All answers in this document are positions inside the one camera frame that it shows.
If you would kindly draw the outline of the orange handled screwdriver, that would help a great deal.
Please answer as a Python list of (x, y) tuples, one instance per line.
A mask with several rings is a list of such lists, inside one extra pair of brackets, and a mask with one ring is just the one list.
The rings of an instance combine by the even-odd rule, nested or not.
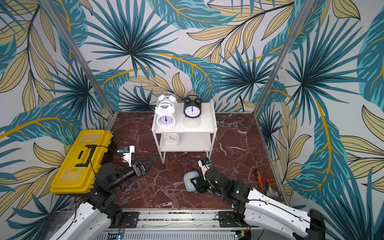
[(261, 172), (259, 170), (256, 170), (255, 171), (255, 175), (256, 175), (256, 179), (257, 179), (257, 182), (258, 182), (258, 185), (259, 187), (262, 189), (264, 184), (263, 184), (263, 180), (262, 180), (262, 176), (261, 176)]

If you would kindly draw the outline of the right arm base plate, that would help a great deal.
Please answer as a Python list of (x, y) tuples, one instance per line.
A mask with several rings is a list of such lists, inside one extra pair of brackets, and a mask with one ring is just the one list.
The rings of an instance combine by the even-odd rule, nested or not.
[(240, 220), (233, 215), (231, 211), (219, 211), (215, 215), (215, 219), (219, 222), (221, 228), (253, 228), (257, 225), (249, 225), (244, 220)]

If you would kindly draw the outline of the aluminium frame post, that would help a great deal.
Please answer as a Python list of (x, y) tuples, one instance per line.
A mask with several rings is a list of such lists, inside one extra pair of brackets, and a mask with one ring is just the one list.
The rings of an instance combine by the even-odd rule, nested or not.
[(302, 25), (305, 23), (305, 20), (306, 20), (308, 14), (310, 13), (311, 7), (313, 6), (314, 2), (315, 2), (314, 0), (303, 2), (303, 6), (302, 6), (300, 12), (298, 13), (298, 17), (293, 23), (292, 31), (287, 36), (285, 44), (282, 47), (282, 50), (279, 54), (279, 57), (277, 58), (277, 61), (274, 65), (274, 68), (272, 69), (271, 74), (270, 74), (270, 76), (269, 76), (269, 78), (268, 78), (268, 80), (264, 86), (263, 92), (260, 95), (260, 98), (259, 98), (258, 103), (257, 103), (255, 110), (254, 110), (254, 116), (255, 117), (257, 117), (258, 114), (260, 113), (261, 108), (264, 104), (264, 101), (267, 99), (269, 91), (271, 90), (273, 83), (274, 83), (274, 81), (278, 75), (278, 72), (281, 69), (281, 66), (282, 66), (285, 58), (289, 54), (289, 51), (291, 50), (291, 47), (293, 46), (293, 44), (294, 44), (294, 42), (295, 42), (295, 40), (296, 40), (300, 30), (301, 30)]
[(54, 6), (52, 1), (48, 0), (42, 0), (41, 1), (42, 7), (47, 11), (48, 16), (52, 20), (53, 24), (56, 26), (58, 32), (63, 37), (64, 41), (69, 47), (69, 50), (72, 52), (74, 58), (77, 60), (78, 65), (82, 68), (84, 71), (86, 77), (90, 81), (91, 85), (93, 86), (95, 92), (99, 96), (102, 104), (107, 109), (107, 111), (113, 115), (115, 113), (114, 109), (112, 108), (109, 100), (103, 93), (103, 90), (101, 86), (99, 85), (95, 75), (93, 74), (91, 68), (89, 67), (85, 57), (81, 53), (80, 48), (78, 47), (75, 39), (73, 38), (72, 34), (68, 30), (68, 27), (65, 24), (65, 21), (60, 16), (60, 13), (58, 9)]

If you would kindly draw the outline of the yellow plastic toolbox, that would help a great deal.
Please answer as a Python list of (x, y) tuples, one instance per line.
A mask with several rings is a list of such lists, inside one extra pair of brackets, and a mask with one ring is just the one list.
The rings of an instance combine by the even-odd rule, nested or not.
[(83, 130), (77, 136), (55, 175), (50, 192), (56, 195), (87, 194), (95, 175), (114, 153), (113, 135), (105, 130)]

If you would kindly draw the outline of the white chrome twin-bell alarm clock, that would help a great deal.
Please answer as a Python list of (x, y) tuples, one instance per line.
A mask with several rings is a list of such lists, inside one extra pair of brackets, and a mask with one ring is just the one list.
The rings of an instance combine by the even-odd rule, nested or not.
[(174, 95), (164, 95), (161, 94), (158, 97), (159, 104), (155, 108), (155, 113), (160, 114), (163, 111), (167, 111), (171, 114), (176, 112), (178, 105), (177, 98)]

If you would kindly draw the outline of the left aluminium frame post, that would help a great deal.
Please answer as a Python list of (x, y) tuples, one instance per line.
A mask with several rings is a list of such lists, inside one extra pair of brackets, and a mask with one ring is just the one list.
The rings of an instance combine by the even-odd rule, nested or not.
[(95, 75), (93, 74), (91, 68), (89, 67), (85, 57), (81, 53), (80, 48), (78, 47), (75, 39), (73, 38), (72, 34), (68, 30), (68, 27), (65, 24), (65, 21), (60, 16), (60, 13), (58, 9), (54, 6), (52, 1), (48, 0), (42, 0), (41, 1), (42, 7), (47, 11), (48, 16), (52, 20), (53, 24), (56, 26), (58, 32), (63, 37), (64, 41), (69, 47), (69, 50), (72, 52), (74, 58), (77, 60), (78, 65), (82, 68), (84, 71), (86, 77), (90, 81), (91, 85), (93, 86), (95, 92), (99, 96), (102, 104), (107, 109), (107, 111), (113, 115), (115, 113), (114, 109), (112, 108), (109, 100), (103, 93), (103, 90), (101, 86), (99, 85)]

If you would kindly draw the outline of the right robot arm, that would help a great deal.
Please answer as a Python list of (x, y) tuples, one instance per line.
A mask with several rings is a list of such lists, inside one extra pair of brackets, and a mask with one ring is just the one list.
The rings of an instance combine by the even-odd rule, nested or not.
[(324, 240), (326, 226), (323, 215), (282, 204), (252, 186), (230, 180), (216, 168), (206, 168), (202, 176), (192, 171), (184, 176), (189, 192), (211, 193), (232, 206), (231, 218), (237, 224), (261, 227), (290, 240)]

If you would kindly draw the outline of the right aluminium frame post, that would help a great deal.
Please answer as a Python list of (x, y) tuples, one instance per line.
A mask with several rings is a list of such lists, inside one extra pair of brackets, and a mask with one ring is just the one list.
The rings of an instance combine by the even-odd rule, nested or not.
[(270, 74), (270, 76), (269, 76), (269, 78), (268, 78), (268, 80), (264, 86), (263, 92), (260, 95), (260, 98), (259, 98), (258, 103), (257, 103), (255, 110), (254, 110), (254, 116), (255, 117), (257, 117), (258, 114), (260, 113), (261, 108), (264, 104), (264, 101), (267, 99), (269, 91), (271, 90), (273, 83), (274, 83), (274, 81), (278, 75), (278, 72), (281, 69), (281, 66), (282, 66), (285, 58), (289, 54), (289, 51), (291, 50), (291, 47), (293, 46), (293, 44), (294, 44), (294, 42), (295, 42), (295, 40), (296, 40), (300, 30), (301, 30), (302, 25), (305, 23), (305, 20), (306, 20), (308, 14), (310, 13), (311, 7), (313, 6), (314, 2), (315, 2), (314, 0), (303, 2), (303, 6), (302, 6), (300, 12), (298, 13), (298, 17), (293, 23), (292, 31), (287, 36), (285, 44), (282, 47), (282, 50), (279, 54), (279, 57), (277, 58), (277, 61), (274, 65), (274, 68), (272, 69), (271, 74)]

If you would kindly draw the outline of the white matte twin-bell alarm clock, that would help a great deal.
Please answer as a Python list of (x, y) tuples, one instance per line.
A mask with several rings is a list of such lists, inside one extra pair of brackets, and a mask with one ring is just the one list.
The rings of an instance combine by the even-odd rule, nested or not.
[(170, 103), (161, 103), (155, 107), (156, 124), (163, 129), (176, 125), (176, 107)]

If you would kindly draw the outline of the black twin-bell alarm clock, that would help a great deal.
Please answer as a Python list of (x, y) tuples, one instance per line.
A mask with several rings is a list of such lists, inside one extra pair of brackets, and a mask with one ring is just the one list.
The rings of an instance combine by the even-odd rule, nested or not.
[(195, 94), (188, 94), (184, 98), (184, 114), (187, 118), (199, 118), (202, 113), (202, 99)]

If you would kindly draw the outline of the aluminium mounting rail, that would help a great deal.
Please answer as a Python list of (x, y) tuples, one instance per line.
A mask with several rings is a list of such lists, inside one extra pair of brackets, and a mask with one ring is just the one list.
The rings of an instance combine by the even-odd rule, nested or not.
[(123, 210), (123, 212), (140, 213), (135, 230), (139, 227), (143, 227), (145, 230), (159, 229), (160, 231), (166, 229), (178, 231), (180, 229), (188, 228), (195, 228), (197, 230), (212, 229), (213, 227), (220, 226), (219, 222), (215, 219), (215, 215), (219, 211), (230, 210)]

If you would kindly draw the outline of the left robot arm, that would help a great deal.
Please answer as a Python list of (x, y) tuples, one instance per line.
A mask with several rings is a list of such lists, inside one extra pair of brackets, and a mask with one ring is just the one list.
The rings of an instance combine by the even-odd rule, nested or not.
[(120, 226), (123, 209), (114, 203), (116, 189), (134, 178), (145, 176), (157, 159), (137, 160), (132, 166), (118, 170), (106, 163), (96, 173), (94, 187), (68, 221), (55, 232), (52, 240), (93, 240), (110, 226)]

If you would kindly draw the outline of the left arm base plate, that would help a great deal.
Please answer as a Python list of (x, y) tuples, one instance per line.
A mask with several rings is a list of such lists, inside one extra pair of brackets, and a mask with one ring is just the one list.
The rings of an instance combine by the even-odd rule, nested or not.
[(122, 212), (117, 221), (112, 223), (110, 229), (135, 229), (139, 220), (139, 212)]

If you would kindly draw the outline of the white square alarm clock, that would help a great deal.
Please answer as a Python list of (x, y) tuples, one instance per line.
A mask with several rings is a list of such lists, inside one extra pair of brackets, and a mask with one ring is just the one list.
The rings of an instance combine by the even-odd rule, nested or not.
[(178, 134), (167, 133), (162, 135), (162, 143), (166, 146), (178, 146), (180, 137)]

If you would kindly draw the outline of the light blue square alarm clock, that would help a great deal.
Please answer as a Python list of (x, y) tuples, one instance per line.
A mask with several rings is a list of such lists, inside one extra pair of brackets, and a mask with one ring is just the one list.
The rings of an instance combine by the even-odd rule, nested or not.
[(194, 177), (199, 177), (199, 173), (197, 171), (188, 172), (184, 175), (184, 183), (188, 192), (195, 192), (194, 185), (190, 182), (190, 179)]

